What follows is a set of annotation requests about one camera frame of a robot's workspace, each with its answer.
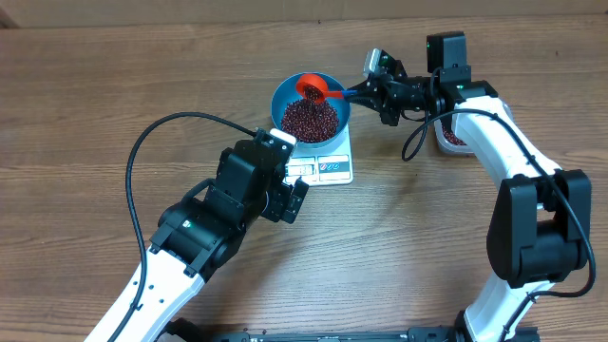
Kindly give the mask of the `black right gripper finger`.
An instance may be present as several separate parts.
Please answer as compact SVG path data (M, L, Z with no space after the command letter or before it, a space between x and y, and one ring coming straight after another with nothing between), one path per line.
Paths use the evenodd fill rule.
M345 101L353 105L361 105L374 112L382 111L382 102L379 98L373 96L348 96Z
M346 98L375 98L379 95L378 82L375 78L369 78L358 85L346 89Z

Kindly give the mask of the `red measuring scoop blue handle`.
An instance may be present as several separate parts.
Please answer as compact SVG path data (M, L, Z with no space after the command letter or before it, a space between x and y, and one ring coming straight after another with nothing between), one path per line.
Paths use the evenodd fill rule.
M327 99L344 100L357 93L356 90L329 90L326 81L317 74L302 74L296 84L295 90L304 99L311 100L317 104Z

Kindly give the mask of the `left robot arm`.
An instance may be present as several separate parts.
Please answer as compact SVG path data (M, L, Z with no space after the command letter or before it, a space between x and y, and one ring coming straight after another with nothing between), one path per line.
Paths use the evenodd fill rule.
M225 149L217 174L167 208L140 264L90 341L154 341L238 251L258 218L292 223L308 184L285 182L295 137L276 128Z

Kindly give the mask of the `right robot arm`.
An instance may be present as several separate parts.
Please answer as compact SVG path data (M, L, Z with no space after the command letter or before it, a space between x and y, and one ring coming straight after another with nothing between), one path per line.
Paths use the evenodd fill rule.
M420 140L433 123L444 124L472 151L498 189L486 236L491 274L472 304L446 328L411 328L411 341L535 341L520 321L555 285L586 269L589 292L597 278L590 243L592 186L581 170L548 159L513 122L508 106L485 80L474 80L460 31L427 38L427 75L408 76L401 61L371 50L364 81L347 101L397 125L419 112L412 132Z

